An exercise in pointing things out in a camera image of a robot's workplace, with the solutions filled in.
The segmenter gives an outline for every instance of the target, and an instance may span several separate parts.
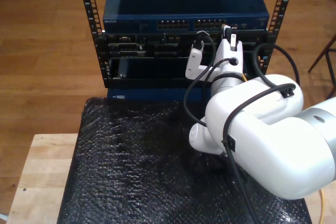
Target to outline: yellow cable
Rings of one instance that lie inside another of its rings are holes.
[[[247,81],[246,76],[242,74],[244,81]]]
[[[323,189],[319,190],[320,197],[321,197],[321,216],[320,216],[320,222],[319,224],[323,224],[324,219],[324,211],[325,211],[325,198],[324,198],[324,192]]]

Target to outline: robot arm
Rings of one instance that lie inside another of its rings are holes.
[[[271,193],[303,198],[336,179],[336,98],[301,111],[303,94],[293,80],[278,74],[267,78],[276,85],[295,84],[294,95],[283,98],[274,92],[237,114],[229,128],[235,141],[233,156]],[[196,150],[220,154],[225,153],[223,126],[230,113],[269,87],[256,78],[232,88],[216,88],[202,119],[207,127],[195,124],[190,144]]]

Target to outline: wooden floor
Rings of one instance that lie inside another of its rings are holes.
[[[105,0],[97,0],[102,17]],[[265,0],[272,13],[276,0]],[[105,96],[82,0],[0,0],[0,213],[10,210],[37,133],[77,133],[85,101]],[[290,0],[277,44],[298,65],[305,107],[332,87],[326,61],[307,70],[336,33],[335,0]],[[293,77],[274,54],[270,73]]]

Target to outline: wooden table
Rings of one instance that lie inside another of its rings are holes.
[[[14,197],[8,224],[52,224],[62,202],[77,134],[35,135]],[[324,188],[324,224],[336,223],[336,183]],[[321,201],[316,192],[306,198],[313,224]]]

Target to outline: black cable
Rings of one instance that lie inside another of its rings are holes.
[[[219,62],[217,62],[216,64],[214,64],[214,66],[212,67],[212,69],[210,69],[208,75],[206,76],[204,82],[203,82],[203,85],[202,85],[202,101],[204,102],[205,101],[205,85],[206,85],[206,82],[208,81],[208,79],[210,78],[211,74],[213,73],[213,71],[215,71],[215,69],[220,65],[222,64],[223,62],[225,61],[229,61],[231,65],[233,65],[236,60],[233,59],[233,58],[226,58],[226,59],[222,59],[220,60]]]
[[[233,158],[232,151],[231,151],[231,148],[229,146],[229,142],[227,140],[228,130],[229,130],[229,127],[230,127],[230,124],[231,124],[232,120],[242,109],[244,109],[245,107],[249,106],[251,103],[257,101],[258,99],[260,99],[260,98],[262,98],[262,97],[264,97],[268,94],[271,94],[275,91],[283,91],[283,90],[286,90],[286,89],[295,89],[295,84],[288,83],[288,84],[278,85],[278,86],[272,87],[270,89],[267,89],[267,90],[255,95],[254,97],[248,99],[247,101],[245,101],[244,103],[239,105],[237,108],[235,108],[233,112],[231,112],[231,114],[228,116],[227,120],[225,121],[225,124],[224,124],[224,127],[223,127],[223,144],[224,144],[224,147],[225,147],[230,165],[231,165],[231,167],[233,169],[233,172],[234,172],[234,175],[236,177],[238,186],[239,186],[240,191],[241,191],[241,193],[244,197],[245,203],[246,203],[247,208],[248,208],[248,210],[251,214],[252,220],[255,224],[258,224],[260,222],[259,222],[259,219],[258,219],[255,211],[254,211],[254,208],[251,204],[251,201],[250,201],[250,199],[247,195],[245,186],[243,184],[243,181],[242,181],[241,176],[240,176],[239,171],[238,171],[237,164],[235,162],[235,159]]]
[[[214,83],[215,81],[217,81],[217,80],[219,80],[221,78],[228,78],[228,77],[236,78],[236,79],[241,80],[242,82],[244,82],[244,79],[241,76],[237,75],[236,73],[222,73],[222,74],[216,76],[212,80],[212,82]]]
[[[205,122],[202,122],[200,119],[196,118],[191,112],[190,110],[188,109],[187,107],[187,98],[188,98],[188,95],[191,91],[191,89],[197,84],[197,82],[203,77],[203,75],[205,75],[210,67],[214,64],[214,61],[216,59],[216,45],[214,43],[214,41],[211,39],[210,35],[205,35],[205,33],[202,35],[202,39],[203,40],[208,40],[211,44],[211,47],[212,47],[212,51],[213,51],[213,56],[212,56],[212,59],[211,59],[211,62],[210,64],[206,67],[206,69],[203,70],[203,72],[196,77],[196,79],[189,85],[189,87],[187,88],[187,90],[185,91],[185,94],[184,94],[184,99],[183,99],[183,107],[184,107],[184,110],[185,112],[187,113],[187,115],[192,119],[194,120],[196,123],[199,123],[200,125],[206,127],[206,123]]]
[[[259,54],[260,50],[262,50],[264,48],[271,48],[271,49],[275,48],[275,49],[279,50],[284,56],[286,56],[286,58],[288,59],[288,61],[290,62],[290,64],[292,65],[292,68],[294,70],[296,83],[298,85],[300,85],[299,71],[298,71],[298,68],[296,67],[295,62],[292,59],[292,57],[283,48],[279,47],[278,45],[270,44],[270,43],[262,43],[262,44],[258,45],[253,50],[253,53],[252,53],[252,64],[253,64],[254,71],[264,81],[264,83],[267,86],[269,86],[270,88],[276,86],[273,82],[271,82],[270,80],[268,80],[266,78],[266,76],[263,74],[263,72],[260,69],[260,65],[259,65],[259,62],[258,62],[258,54]]]

